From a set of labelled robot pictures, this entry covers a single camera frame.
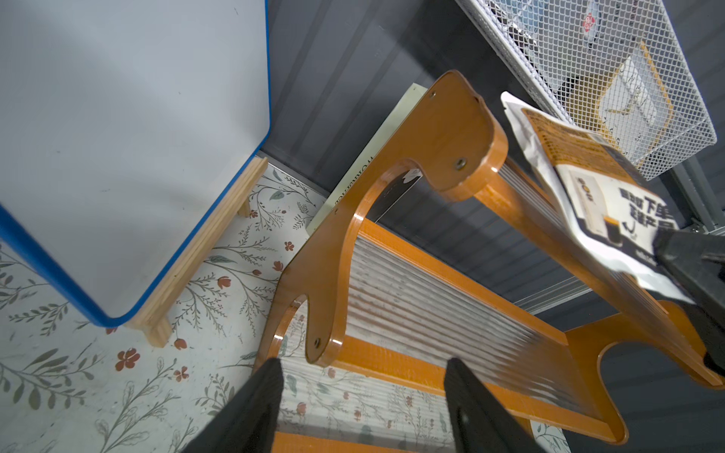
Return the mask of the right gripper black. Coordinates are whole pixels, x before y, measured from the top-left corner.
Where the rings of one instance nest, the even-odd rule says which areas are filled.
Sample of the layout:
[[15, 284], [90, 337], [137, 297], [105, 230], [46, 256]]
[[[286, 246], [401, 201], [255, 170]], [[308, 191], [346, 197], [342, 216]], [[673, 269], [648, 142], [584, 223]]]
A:
[[657, 262], [693, 300], [683, 304], [705, 346], [704, 364], [724, 372], [724, 238], [687, 231], [658, 230]]

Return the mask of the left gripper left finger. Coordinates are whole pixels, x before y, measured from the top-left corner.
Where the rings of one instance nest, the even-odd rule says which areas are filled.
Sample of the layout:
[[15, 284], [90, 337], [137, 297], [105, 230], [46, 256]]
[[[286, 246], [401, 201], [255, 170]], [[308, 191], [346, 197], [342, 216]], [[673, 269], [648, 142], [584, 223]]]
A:
[[281, 361], [267, 360], [185, 447], [199, 452], [270, 452], [284, 389]]

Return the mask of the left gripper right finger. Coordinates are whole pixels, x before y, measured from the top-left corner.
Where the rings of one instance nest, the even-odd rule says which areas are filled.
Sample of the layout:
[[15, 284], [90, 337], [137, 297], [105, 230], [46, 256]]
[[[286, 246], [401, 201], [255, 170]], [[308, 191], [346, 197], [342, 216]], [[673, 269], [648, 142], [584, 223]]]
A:
[[462, 360], [451, 358], [447, 361], [444, 390], [458, 452], [543, 450]]

